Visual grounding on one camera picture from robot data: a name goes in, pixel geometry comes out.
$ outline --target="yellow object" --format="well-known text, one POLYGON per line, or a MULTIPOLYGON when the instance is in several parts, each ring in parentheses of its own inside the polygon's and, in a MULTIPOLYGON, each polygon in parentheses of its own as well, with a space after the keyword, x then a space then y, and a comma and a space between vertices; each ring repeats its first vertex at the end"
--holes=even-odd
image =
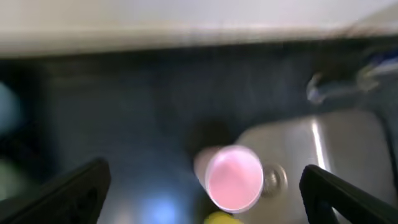
POLYGON ((204 224, 243 224, 225 212, 215 212, 209 215, 204 224))

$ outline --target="drain strainer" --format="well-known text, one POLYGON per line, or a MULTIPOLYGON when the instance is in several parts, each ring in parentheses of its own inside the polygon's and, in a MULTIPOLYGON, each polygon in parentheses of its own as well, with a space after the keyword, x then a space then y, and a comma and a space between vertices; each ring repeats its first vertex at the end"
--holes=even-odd
POLYGON ((261 197, 273 198, 287 188, 286 173, 280 165, 266 165, 263 170, 264 188, 261 197))

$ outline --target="white wall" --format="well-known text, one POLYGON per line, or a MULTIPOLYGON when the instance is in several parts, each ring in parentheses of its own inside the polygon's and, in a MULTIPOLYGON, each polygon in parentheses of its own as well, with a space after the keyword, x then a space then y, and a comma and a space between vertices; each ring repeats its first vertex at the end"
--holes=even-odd
POLYGON ((2 0, 0 54, 322 38, 398 0, 2 0))

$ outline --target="sink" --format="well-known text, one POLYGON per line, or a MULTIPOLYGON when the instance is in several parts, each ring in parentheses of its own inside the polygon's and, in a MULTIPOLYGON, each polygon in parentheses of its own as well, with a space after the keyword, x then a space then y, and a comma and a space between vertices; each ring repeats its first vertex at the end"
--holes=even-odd
POLYGON ((309 164, 397 205, 391 155, 372 113, 337 111, 264 124, 245 131, 237 144, 255 151, 264 167, 262 197, 234 215, 245 224, 308 223, 299 182, 309 164))

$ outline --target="cup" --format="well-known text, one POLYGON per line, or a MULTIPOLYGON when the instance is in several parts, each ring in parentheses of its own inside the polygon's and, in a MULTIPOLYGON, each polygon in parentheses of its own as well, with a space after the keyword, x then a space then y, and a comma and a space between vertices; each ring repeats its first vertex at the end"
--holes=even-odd
POLYGON ((206 148, 196 156, 194 170, 211 200, 229 213, 250 209, 262 192, 261 162, 245 146, 206 148))

